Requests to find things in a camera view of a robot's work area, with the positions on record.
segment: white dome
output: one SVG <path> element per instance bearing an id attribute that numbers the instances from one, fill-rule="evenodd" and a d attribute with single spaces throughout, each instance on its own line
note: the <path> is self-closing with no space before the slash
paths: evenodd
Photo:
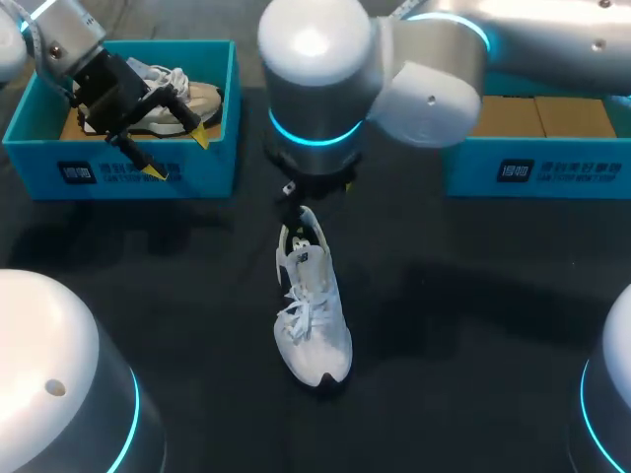
<path id="1" fill-rule="evenodd" d="M 273 0 L 258 26 L 258 47 L 275 74 L 302 86 L 327 86 L 365 63 L 371 21 L 357 0 Z"/>
<path id="2" fill-rule="evenodd" d="M 41 453 L 84 402 L 97 370 L 99 332 L 65 286 L 0 270 L 0 473 Z"/>

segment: shoe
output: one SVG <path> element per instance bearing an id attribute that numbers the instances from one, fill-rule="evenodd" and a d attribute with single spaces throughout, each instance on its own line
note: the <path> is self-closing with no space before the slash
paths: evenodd
<path id="1" fill-rule="evenodd" d="M 190 82 L 188 76 L 180 68 L 174 70 L 162 66 L 147 66 L 137 59 L 130 58 L 128 64 L 138 73 L 152 90 L 171 84 L 177 91 L 177 96 L 194 113 L 201 117 L 206 127 L 221 120 L 223 92 L 215 86 Z M 84 133 L 94 135 L 96 131 L 85 120 L 80 110 L 79 121 Z M 171 114 L 168 108 L 157 106 L 138 123 L 129 127 L 133 133 L 152 134 L 159 138 L 169 138 L 186 134 L 184 127 Z"/>
<path id="2" fill-rule="evenodd" d="M 278 283 L 290 301 L 274 324 L 276 344 L 303 384 L 343 381 L 351 369 L 353 343 L 342 313 L 333 260 L 316 215 L 301 207 L 302 226 L 283 226 L 276 250 Z"/>

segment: white shoelace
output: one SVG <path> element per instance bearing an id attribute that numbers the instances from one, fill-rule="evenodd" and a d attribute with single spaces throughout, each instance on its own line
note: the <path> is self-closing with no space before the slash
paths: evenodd
<path id="1" fill-rule="evenodd" d="M 313 295 L 300 286 L 292 286 L 285 297 L 294 301 L 278 312 L 278 316 L 283 320 L 285 331 L 294 342 L 303 338 L 309 340 L 312 327 L 324 325 L 330 319 L 324 311 L 325 301 L 314 304 Z"/>
<path id="2" fill-rule="evenodd" d="M 175 87 L 177 96 L 180 99 L 188 99 L 188 76 L 184 74 L 179 67 L 176 67 L 173 71 L 163 66 L 150 66 L 151 69 L 158 71 L 159 76 L 157 79 L 149 79 L 150 82 L 155 83 L 158 87 L 164 87 L 169 84 Z"/>

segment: shoe tongue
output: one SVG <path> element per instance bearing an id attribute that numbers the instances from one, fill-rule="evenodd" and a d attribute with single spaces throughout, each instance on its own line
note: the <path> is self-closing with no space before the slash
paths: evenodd
<path id="1" fill-rule="evenodd" d="M 287 256 L 288 266 L 303 287 L 319 302 L 328 290 L 326 253 L 321 246 L 311 245 L 292 251 Z"/>

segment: cardboard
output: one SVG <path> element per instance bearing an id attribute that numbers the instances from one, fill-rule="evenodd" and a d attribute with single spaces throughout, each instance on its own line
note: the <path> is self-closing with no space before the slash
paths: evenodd
<path id="1" fill-rule="evenodd" d="M 546 137 L 616 137 L 602 101 L 565 97 L 537 97 L 534 101 Z"/>
<path id="2" fill-rule="evenodd" d="M 63 126 L 63 130 L 61 130 L 61 135 L 59 136 L 59 141 L 102 141 L 105 138 L 105 135 L 86 135 L 81 127 L 79 126 L 79 111 L 77 108 L 70 108 L 70 112 L 68 113 L 68 117 L 66 118 L 66 123 Z M 221 123 L 211 126 L 206 129 L 206 133 L 208 134 L 208 139 L 210 141 L 221 139 Z M 153 135 L 143 135 L 140 133 L 130 133 L 131 137 L 135 141 L 142 140 L 157 140 L 158 138 Z M 170 139 L 180 139 L 192 140 L 187 135 L 184 136 L 175 136 L 174 138 L 162 138 L 163 140 Z"/>
<path id="3" fill-rule="evenodd" d="M 534 99 L 484 97 L 477 126 L 469 136 L 545 136 Z"/>

